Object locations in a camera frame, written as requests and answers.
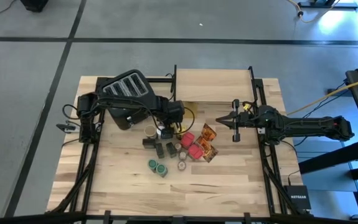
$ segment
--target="concrete floor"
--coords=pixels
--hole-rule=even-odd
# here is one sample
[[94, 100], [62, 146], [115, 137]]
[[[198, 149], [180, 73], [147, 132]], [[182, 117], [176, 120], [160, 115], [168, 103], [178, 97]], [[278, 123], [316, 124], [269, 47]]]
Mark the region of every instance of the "concrete floor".
[[[0, 0], [0, 10], [8, 4]], [[0, 37], [67, 37], [79, 4], [80, 0], [53, 0], [36, 14], [18, 1], [0, 15]], [[308, 9], [305, 17], [323, 11]], [[331, 11], [310, 24], [296, 21], [295, 15], [285, 0], [91, 0], [76, 37], [358, 40], [355, 11]], [[0, 216], [64, 45], [0, 42]], [[64, 139], [55, 125], [64, 122], [61, 107], [73, 102], [81, 75], [117, 75], [132, 68], [165, 75], [174, 64], [242, 69], [252, 65], [256, 77], [280, 79], [286, 109], [292, 111], [337, 87], [347, 70], [358, 68], [358, 46], [73, 43], [16, 215], [45, 210]], [[353, 99], [333, 101], [314, 115], [339, 114], [358, 121]]]

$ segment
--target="wooden board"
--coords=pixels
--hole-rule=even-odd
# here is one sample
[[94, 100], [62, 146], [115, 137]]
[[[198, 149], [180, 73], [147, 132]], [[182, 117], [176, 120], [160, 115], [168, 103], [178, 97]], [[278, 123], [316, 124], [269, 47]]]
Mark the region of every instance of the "wooden board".
[[253, 101], [249, 70], [178, 69], [176, 99], [193, 102]]
[[[94, 90], [96, 77], [82, 77], [78, 93]], [[284, 113], [284, 104], [277, 79], [263, 79], [267, 103]], [[169, 96], [170, 84], [152, 83], [158, 95]], [[265, 184], [260, 164], [256, 130], [241, 129], [242, 141], [232, 142], [232, 130], [216, 123], [215, 118], [228, 114], [230, 103], [199, 103], [198, 117], [191, 132], [200, 134], [204, 123], [217, 132], [212, 144], [219, 154], [210, 162], [192, 162], [187, 169], [176, 169], [178, 158], [158, 159], [169, 169], [165, 178], [152, 173], [147, 167], [149, 159], [157, 159], [154, 149], [141, 144], [143, 128], [151, 124], [148, 119], [121, 131], [107, 113], [103, 126], [97, 166], [93, 178], [88, 214], [102, 215], [111, 210], [114, 215], [193, 215], [242, 217], [250, 212], [253, 217], [268, 217]], [[191, 119], [185, 119], [189, 125]], [[68, 134], [65, 141], [78, 138]], [[75, 182], [82, 144], [75, 142], [62, 149], [47, 209], [53, 209], [66, 196]], [[295, 153], [286, 144], [276, 147], [281, 179], [286, 183], [288, 174], [297, 171]], [[291, 176], [292, 184], [301, 184], [299, 174]], [[82, 204], [83, 189], [77, 208]], [[276, 211], [278, 197], [273, 187]]]

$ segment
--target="red container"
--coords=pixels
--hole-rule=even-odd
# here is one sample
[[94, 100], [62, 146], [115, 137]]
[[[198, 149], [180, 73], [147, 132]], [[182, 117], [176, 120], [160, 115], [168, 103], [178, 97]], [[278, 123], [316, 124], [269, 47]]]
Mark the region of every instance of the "red container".
[[204, 155], [204, 152], [202, 152], [202, 149], [198, 145], [192, 144], [189, 148], [189, 155], [193, 159], [199, 159]]
[[183, 135], [183, 138], [181, 139], [181, 145], [187, 149], [191, 146], [192, 142], [194, 141], [194, 138], [195, 136], [190, 132], [185, 133]]

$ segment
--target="wooden tabletop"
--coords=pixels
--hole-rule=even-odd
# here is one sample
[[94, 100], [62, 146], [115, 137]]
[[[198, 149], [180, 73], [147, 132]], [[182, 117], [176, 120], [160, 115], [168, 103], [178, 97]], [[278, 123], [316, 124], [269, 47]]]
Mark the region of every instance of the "wooden tabletop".
[[[94, 91], [96, 80], [97, 77], [81, 77], [77, 96]], [[285, 114], [278, 80], [264, 78], [263, 83], [267, 103]], [[152, 83], [151, 86], [155, 94], [170, 97], [170, 83]], [[252, 87], [247, 85], [244, 93], [251, 92]], [[178, 140], [163, 142], [166, 155], [164, 159], [158, 159], [155, 149], [143, 147], [143, 129], [152, 124], [151, 118], [122, 131], [106, 113], [88, 214], [102, 215], [105, 210], [111, 210], [114, 215], [241, 217], [244, 212], [250, 212], [253, 217], [270, 216], [256, 130], [241, 129], [242, 140], [234, 143], [233, 131], [215, 122], [215, 118], [227, 115], [232, 110], [231, 103], [197, 104], [197, 118], [191, 133], [197, 138], [204, 123], [207, 123], [217, 133], [212, 145], [219, 153], [210, 163], [204, 159], [193, 162], [187, 158], [187, 168], [184, 171], [177, 169], [178, 158], [170, 158], [165, 147], [165, 143], [175, 143]], [[183, 121], [187, 126], [190, 123], [191, 119]], [[76, 138], [77, 134], [67, 134], [65, 141]], [[82, 144], [78, 142], [62, 149], [48, 210], [55, 208], [73, 186], [81, 151]], [[293, 149], [286, 144], [277, 146], [276, 151], [281, 179], [286, 184], [288, 174], [299, 170], [298, 161]], [[165, 178], [151, 172], [147, 166], [150, 159], [156, 159], [167, 166]], [[291, 176], [291, 183], [302, 184], [299, 173]], [[272, 189], [276, 212], [279, 212], [277, 192], [273, 184]], [[82, 204], [82, 195], [83, 189], [78, 209]]]

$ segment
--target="yellow cable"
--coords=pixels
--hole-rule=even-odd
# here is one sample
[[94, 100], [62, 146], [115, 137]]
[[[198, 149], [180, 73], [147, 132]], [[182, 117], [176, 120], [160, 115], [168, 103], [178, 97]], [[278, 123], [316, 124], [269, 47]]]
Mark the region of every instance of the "yellow cable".
[[344, 87], [342, 87], [342, 88], [340, 88], [340, 89], [338, 89], [338, 90], [335, 90], [335, 91], [333, 91], [333, 92], [331, 92], [331, 93], [329, 93], [329, 94], [327, 94], [327, 95], [321, 97], [320, 99], [318, 99], [318, 100], [316, 100], [316, 101], [314, 101], [314, 102], [312, 102], [312, 103], [310, 103], [310, 104], [308, 104], [308, 105], [306, 105], [306, 106], [304, 106], [304, 107], [302, 107], [302, 108], [300, 108], [300, 109], [297, 109], [296, 111], [292, 111], [292, 112], [288, 113], [287, 115], [291, 115], [291, 114], [294, 114], [294, 113], [296, 113], [296, 112], [299, 112], [299, 111], [301, 111], [301, 110], [303, 110], [303, 109], [305, 109], [305, 108], [308, 108], [308, 107], [311, 106], [311, 105], [314, 105], [314, 104], [320, 102], [321, 100], [324, 100], [325, 98], [328, 98], [328, 97], [330, 97], [330, 96], [332, 96], [332, 95], [334, 95], [334, 94], [336, 94], [336, 93], [339, 93], [339, 92], [342, 91], [342, 90], [346, 90], [346, 89], [348, 89], [348, 88], [350, 88], [350, 87], [353, 87], [353, 86], [356, 86], [356, 85], [358, 85], [358, 82], [352, 83], [352, 84], [347, 85], [347, 86], [344, 86]]
[[[297, 12], [301, 12], [301, 11], [302, 11], [301, 8], [299, 7], [299, 5], [298, 5], [296, 2], [294, 2], [293, 0], [287, 0], [287, 1], [289, 1], [290, 3], [292, 3], [292, 4], [295, 6]], [[310, 20], [310, 21], [305, 21], [305, 20], [303, 20], [303, 17], [302, 17], [302, 16], [299, 16], [299, 19], [300, 19], [302, 22], [304, 22], [304, 23], [314, 22], [314, 21], [316, 21], [317, 19], [320, 19], [323, 15], [325, 15], [325, 14], [326, 14], [327, 12], [329, 12], [331, 9], [333, 9], [333, 8], [336, 6], [336, 4], [338, 4], [339, 1], [340, 1], [340, 0], [338, 0], [337, 2], [335, 2], [334, 4], [332, 4], [332, 6], [331, 6], [326, 12], [324, 12], [324, 13], [321, 14], [320, 16], [316, 16], [314, 19], [312, 19], [312, 20]]]

